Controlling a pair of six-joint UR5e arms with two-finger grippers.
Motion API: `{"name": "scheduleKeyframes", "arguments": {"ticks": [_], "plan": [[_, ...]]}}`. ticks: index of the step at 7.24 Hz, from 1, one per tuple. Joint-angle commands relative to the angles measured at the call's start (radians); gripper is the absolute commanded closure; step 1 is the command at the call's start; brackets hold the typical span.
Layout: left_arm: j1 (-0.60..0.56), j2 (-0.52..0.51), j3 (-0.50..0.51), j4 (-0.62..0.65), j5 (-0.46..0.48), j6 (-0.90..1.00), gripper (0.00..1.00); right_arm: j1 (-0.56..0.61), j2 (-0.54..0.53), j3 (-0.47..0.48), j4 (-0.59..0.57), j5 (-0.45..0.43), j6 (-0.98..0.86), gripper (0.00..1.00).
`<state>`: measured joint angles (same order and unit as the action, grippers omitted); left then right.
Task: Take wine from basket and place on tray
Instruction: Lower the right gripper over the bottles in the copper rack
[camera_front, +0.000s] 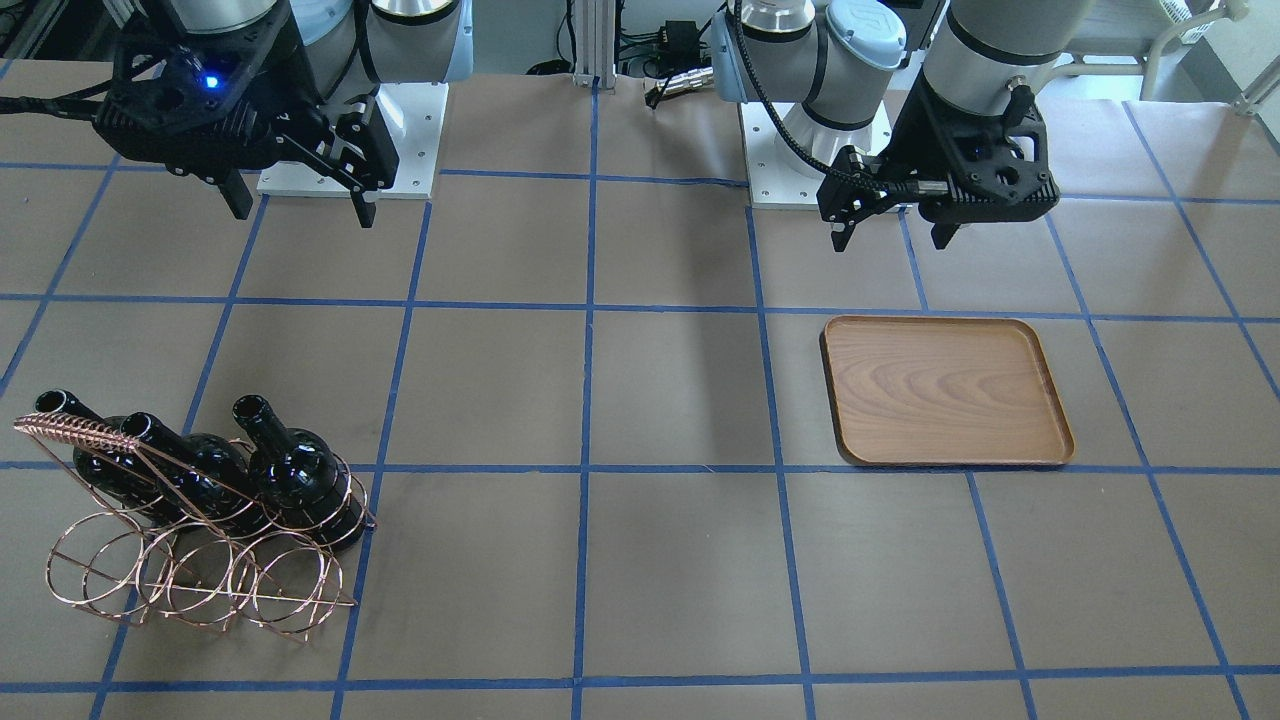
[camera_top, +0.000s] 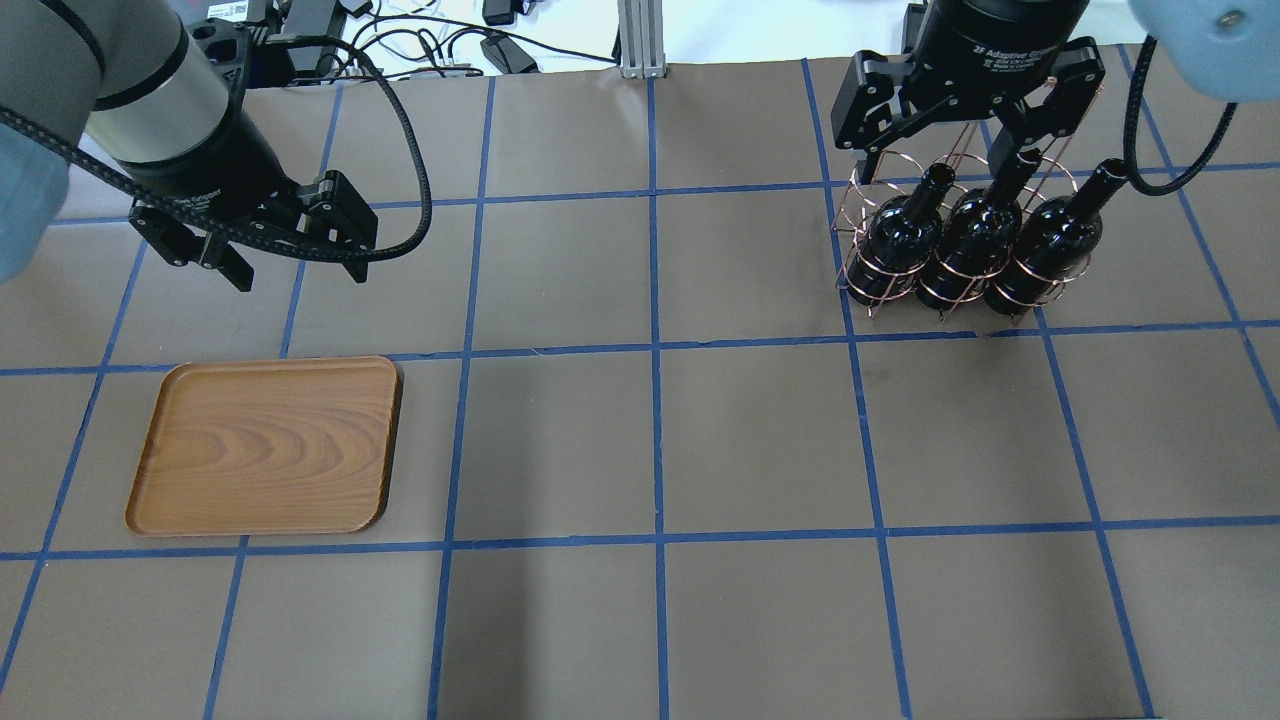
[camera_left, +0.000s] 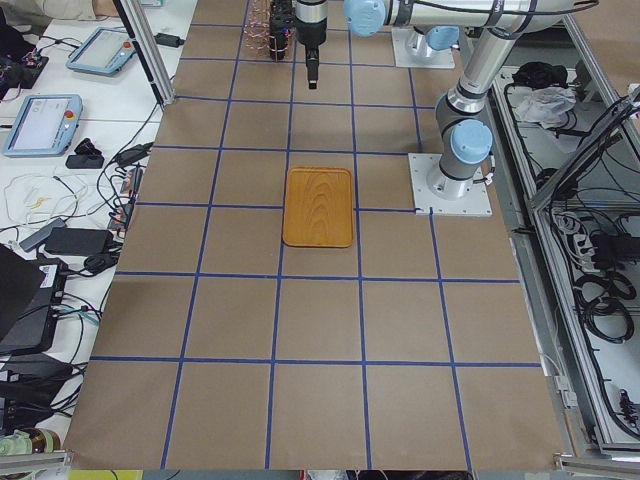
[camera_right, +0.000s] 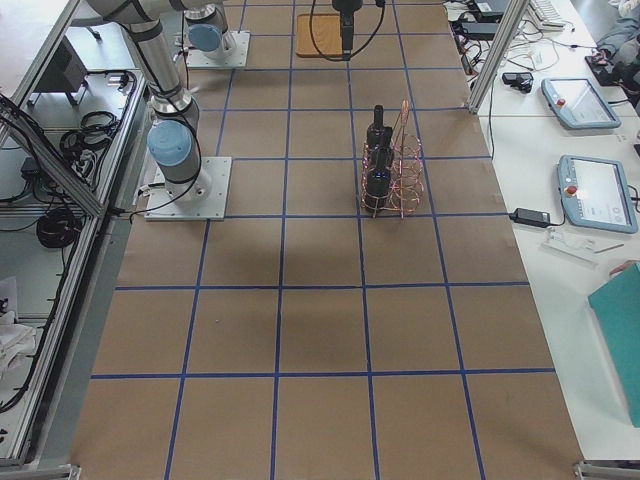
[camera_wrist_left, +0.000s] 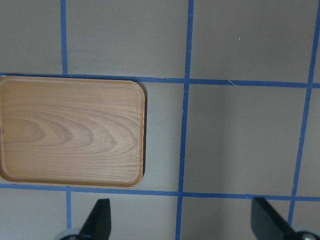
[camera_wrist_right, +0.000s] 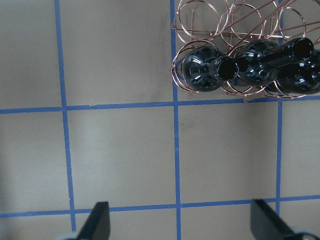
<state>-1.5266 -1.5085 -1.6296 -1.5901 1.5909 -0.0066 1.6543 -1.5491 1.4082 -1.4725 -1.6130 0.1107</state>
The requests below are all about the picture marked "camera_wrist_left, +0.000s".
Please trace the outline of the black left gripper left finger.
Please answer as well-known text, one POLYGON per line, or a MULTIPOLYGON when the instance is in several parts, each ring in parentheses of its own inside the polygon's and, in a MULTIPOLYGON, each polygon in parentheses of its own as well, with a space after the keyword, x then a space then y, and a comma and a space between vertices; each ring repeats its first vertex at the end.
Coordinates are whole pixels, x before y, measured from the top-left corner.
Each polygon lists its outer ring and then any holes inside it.
POLYGON ((111 235, 111 206, 109 199, 99 199, 84 222, 81 240, 108 240, 111 235))

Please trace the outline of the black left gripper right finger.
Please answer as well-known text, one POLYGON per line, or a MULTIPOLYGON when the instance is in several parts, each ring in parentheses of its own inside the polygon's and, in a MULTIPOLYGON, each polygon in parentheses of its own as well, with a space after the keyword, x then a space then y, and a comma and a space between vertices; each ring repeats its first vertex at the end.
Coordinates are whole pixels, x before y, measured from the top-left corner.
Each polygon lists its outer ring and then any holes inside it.
POLYGON ((296 234, 263 197, 251 201, 250 226, 257 240, 289 240, 296 234))

